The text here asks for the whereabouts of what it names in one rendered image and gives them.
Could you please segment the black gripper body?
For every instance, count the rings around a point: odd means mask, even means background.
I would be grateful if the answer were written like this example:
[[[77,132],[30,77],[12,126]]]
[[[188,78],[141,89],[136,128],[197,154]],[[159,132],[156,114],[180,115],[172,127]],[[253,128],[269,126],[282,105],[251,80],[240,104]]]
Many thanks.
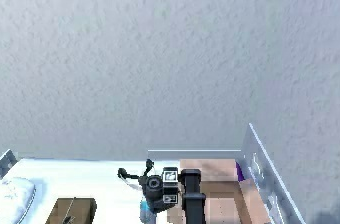
[[[160,213],[168,209],[163,202],[163,181],[160,175],[142,176],[139,185],[142,187],[148,209],[152,213]]]

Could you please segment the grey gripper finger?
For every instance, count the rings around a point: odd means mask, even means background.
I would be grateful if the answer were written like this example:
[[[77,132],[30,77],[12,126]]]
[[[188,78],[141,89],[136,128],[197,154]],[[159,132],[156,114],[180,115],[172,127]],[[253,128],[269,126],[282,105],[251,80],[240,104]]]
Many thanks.
[[[153,169],[154,167],[154,162],[151,159],[146,160],[146,168],[145,171],[143,172],[144,176],[147,176],[148,173]]]
[[[125,168],[119,168],[118,169],[118,173],[117,176],[119,178],[123,178],[123,179],[134,179],[134,180],[140,180],[141,177],[139,175],[135,175],[135,174],[129,174]]]

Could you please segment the blue black grey drill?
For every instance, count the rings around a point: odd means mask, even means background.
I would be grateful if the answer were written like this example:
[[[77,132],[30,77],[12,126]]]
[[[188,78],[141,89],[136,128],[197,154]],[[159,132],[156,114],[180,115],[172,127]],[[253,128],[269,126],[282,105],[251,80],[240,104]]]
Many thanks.
[[[156,224],[157,214],[150,209],[145,197],[142,197],[140,201],[139,218],[142,224]]]

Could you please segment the white bed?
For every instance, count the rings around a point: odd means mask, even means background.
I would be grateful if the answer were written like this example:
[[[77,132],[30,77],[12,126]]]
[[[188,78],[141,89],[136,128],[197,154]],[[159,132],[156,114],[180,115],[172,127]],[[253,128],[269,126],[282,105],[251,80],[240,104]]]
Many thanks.
[[[142,224],[138,183],[117,177],[120,167],[144,172],[141,161],[20,158],[11,150],[0,156],[0,180],[22,177],[36,186],[35,196],[21,224],[45,224],[58,198],[94,198],[92,224]],[[158,214],[157,224],[173,224],[171,213]]]

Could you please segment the brown box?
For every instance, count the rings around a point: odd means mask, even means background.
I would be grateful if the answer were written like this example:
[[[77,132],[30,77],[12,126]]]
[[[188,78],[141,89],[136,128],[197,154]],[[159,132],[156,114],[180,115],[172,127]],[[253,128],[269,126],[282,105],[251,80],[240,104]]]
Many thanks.
[[[94,198],[58,198],[45,224],[92,224],[96,209]]]

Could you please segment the purple object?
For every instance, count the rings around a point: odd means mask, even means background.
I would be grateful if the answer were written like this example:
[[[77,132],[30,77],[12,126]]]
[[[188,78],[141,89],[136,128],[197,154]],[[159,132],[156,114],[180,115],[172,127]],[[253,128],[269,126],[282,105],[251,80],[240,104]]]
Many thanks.
[[[237,176],[238,176],[238,182],[244,181],[245,177],[243,175],[241,166],[238,162],[236,162],[236,171],[237,171]]]

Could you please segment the white pillow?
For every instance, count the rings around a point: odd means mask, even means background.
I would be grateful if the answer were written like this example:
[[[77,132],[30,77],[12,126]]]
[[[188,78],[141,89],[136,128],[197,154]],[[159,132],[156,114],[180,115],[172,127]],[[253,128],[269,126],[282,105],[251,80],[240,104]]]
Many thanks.
[[[21,224],[35,196],[36,186],[22,177],[0,180],[0,224]]]

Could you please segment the white openwork frame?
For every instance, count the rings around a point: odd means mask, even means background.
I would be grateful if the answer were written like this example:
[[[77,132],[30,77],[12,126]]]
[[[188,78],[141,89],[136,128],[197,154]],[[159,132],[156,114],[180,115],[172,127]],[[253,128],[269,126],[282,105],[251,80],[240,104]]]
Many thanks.
[[[150,149],[148,154],[162,166],[178,168],[181,159],[235,159],[244,177],[255,181],[271,224],[306,224],[253,125],[239,149]]]

